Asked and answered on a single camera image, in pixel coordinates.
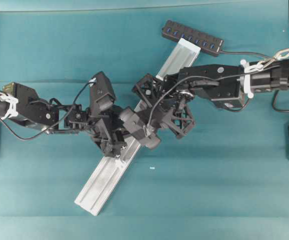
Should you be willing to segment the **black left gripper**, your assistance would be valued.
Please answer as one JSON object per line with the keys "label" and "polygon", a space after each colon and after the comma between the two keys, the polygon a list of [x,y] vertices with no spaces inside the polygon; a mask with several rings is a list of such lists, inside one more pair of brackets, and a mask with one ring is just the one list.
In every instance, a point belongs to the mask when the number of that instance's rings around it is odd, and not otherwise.
{"label": "black left gripper", "polygon": [[89,107],[83,110],[80,104],[76,104],[64,119],[64,128],[86,132],[105,157],[118,158],[125,147],[125,130],[119,118],[122,110],[114,104],[103,112],[92,114]]}

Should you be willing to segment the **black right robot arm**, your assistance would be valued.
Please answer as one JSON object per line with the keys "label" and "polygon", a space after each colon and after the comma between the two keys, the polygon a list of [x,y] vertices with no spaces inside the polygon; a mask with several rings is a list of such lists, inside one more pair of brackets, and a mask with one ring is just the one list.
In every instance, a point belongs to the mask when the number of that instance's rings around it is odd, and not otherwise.
{"label": "black right robot arm", "polygon": [[255,93],[289,89],[289,48],[258,62],[239,66],[208,64],[184,67],[158,79],[144,76],[134,87],[147,105],[137,113],[131,127],[139,139],[151,138],[157,129],[170,129],[180,139],[196,124],[188,103],[196,96],[216,108],[242,111]]}

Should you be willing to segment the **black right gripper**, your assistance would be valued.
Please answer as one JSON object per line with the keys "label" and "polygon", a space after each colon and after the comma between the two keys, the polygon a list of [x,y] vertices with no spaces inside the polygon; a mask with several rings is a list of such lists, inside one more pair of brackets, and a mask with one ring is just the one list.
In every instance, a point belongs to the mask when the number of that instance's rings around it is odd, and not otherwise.
{"label": "black right gripper", "polygon": [[146,104],[140,115],[150,131],[169,129],[181,139],[196,124],[188,106],[195,97],[187,84],[174,87],[177,81],[177,74],[160,80],[148,73],[135,84],[133,92]]}

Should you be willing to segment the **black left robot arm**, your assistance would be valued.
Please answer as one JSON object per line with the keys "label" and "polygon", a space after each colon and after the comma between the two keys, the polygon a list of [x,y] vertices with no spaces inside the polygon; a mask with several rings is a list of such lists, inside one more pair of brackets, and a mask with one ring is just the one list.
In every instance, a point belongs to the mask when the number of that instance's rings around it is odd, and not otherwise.
{"label": "black left robot arm", "polygon": [[87,133],[106,157],[118,158],[127,147],[126,130],[118,118],[122,108],[110,84],[95,78],[83,86],[90,90],[90,106],[86,109],[73,102],[62,104],[56,98],[42,99],[35,89],[12,82],[0,90],[0,121],[6,120],[39,134],[69,135]]}

